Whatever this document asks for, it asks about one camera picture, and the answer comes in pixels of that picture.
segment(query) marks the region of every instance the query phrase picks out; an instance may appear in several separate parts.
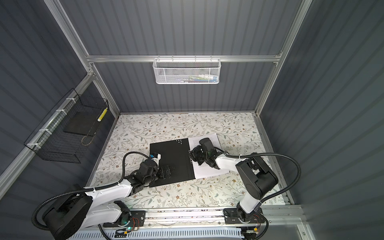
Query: yellow highlighter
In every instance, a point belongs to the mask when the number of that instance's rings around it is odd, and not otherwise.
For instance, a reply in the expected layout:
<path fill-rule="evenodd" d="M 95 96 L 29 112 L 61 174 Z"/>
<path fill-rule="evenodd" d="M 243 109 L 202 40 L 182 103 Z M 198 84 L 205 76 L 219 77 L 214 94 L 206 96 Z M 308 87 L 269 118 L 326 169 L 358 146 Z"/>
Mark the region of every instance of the yellow highlighter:
<path fill-rule="evenodd" d="M 105 114 L 107 113 L 107 110 L 108 108 L 105 108 L 104 111 L 102 112 L 102 114 L 99 116 L 99 118 L 97 119 L 98 122 L 101 122 L 101 120 L 103 119 L 103 117 L 105 116 Z"/>

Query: white paper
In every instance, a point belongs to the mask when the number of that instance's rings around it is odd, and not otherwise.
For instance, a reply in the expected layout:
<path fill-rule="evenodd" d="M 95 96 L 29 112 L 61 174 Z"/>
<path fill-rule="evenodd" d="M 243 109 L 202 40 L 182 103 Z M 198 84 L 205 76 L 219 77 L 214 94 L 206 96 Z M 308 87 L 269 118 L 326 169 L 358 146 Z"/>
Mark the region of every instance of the white paper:
<path fill-rule="evenodd" d="M 204 135 L 199 137 L 189 137 L 188 138 L 189 150 L 192 150 L 196 146 L 200 145 L 199 141 L 207 137 L 211 140 L 214 147 L 218 147 L 221 149 L 217 134 L 214 133 L 214 134 Z M 216 169 L 216 168 L 210 167 L 207 163 L 203 163 L 200 166 L 197 162 L 192 162 L 192 164 L 193 164 L 193 171 L 195 173 L 196 179 L 203 178 L 203 177 L 213 177 L 213 176 L 229 173 L 229 170 L 227 169 Z"/>

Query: floral pattern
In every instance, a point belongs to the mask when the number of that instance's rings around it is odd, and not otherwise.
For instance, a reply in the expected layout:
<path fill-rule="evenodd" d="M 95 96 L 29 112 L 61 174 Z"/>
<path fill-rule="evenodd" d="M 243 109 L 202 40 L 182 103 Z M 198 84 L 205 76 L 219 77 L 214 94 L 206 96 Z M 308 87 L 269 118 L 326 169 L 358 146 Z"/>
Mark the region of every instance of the floral pattern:
<path fill-rule="evenodd" d="M 187 137 L 217 133 L 221 147 L 230 154 L 265 152 L 251 113 L 212 114 L 133 114 L 120 115 L 91 185 L 117 181 L 121 177 L 122 158 L 126 152 L 149 154 L 149 145 Z M 128 155 L 126 175 L 139 168 L 143 157 Z M 275 186 L 267 195 L 279 191 Z M 121 199 L 130 208 L 235 206 L 245 194 L 238 174 L 230 172 L 215 177 L 149 188 Z M 284 205 L 281 195 L 264 203 Z"/>

